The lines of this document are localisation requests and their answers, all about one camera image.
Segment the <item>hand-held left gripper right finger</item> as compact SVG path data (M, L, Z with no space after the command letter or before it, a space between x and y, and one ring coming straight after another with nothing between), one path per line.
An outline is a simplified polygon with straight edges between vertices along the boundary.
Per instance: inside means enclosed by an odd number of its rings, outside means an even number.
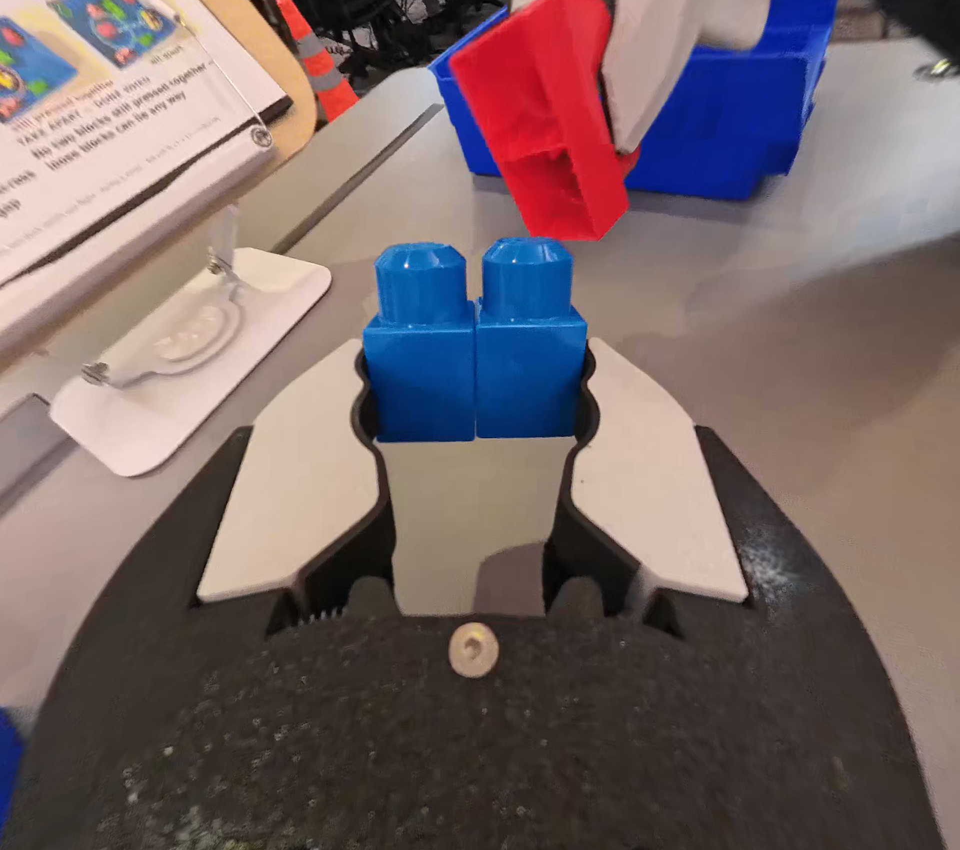
M649 606L664 591L746 602L692 418L600 338L586 345L574 436L549 535L550 601L585 578L603 606Z

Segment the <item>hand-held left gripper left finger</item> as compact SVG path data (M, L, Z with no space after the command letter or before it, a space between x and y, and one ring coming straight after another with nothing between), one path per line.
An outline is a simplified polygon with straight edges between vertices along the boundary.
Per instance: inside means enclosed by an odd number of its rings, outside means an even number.
M331 351L258 413L198 584L204 604L284 591L346 606L394 586L394 515L362 342Z

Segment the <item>blue plastic bin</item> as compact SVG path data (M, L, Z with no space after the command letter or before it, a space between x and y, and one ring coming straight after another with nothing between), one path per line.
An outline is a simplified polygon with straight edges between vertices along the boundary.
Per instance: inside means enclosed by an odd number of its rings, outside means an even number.
M18 728L5 708L1 708L1 832L6 826L23 755L23 741Z
M696 46L639 144L627 190L745 199L770 175L789 172L813 107L837 0L771 0L749 50ZM467 166L501 176L451 70L454 52L510 15L501 8L434 59L429 70Z

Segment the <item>red two-stud block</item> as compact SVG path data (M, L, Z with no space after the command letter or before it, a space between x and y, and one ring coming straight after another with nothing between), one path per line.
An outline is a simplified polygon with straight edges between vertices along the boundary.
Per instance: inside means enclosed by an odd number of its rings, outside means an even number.
M605 0L534 0L451 70L532 236L598 241L628 208L641 148L618 150L602 89Z

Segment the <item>blue one-stud block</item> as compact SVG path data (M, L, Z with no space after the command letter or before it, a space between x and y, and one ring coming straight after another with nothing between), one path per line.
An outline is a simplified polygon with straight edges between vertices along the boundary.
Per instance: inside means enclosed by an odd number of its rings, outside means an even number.
M381 442L475 437L475 305L449 244L388 246L374 264L378 308L363 333Z
M558 241L510 237L482 259L475 310L479 438L571 436L587 346L572 304L573 258Z

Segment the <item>grey desk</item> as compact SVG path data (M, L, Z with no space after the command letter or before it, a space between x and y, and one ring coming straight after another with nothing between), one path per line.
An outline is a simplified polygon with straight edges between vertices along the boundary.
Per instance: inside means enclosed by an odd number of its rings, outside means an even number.
M747 203L638 194L571 244L591 332L724 438L841 581L917 735L958 719L958 79L918 40L827 52L792 171ZM242 244L332 287L186 448L138 480L69 443L2 510L2 705L26 724L98 591L223 434L359 334L388 244L521 232L403 72L241 202Z

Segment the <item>orange traffic cone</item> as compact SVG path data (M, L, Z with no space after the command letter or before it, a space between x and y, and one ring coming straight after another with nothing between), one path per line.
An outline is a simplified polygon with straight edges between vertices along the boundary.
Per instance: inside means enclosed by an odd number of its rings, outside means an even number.
M323 124L330 124L349 111L359 98L294 1L275 2L317 99L318 119Z

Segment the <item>printed instruction sheet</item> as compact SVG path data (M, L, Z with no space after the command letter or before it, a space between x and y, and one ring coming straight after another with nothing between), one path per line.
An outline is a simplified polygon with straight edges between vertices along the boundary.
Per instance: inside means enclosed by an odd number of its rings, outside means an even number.
M131 209L290 99L198 0L1 0L2 243L18 222Z

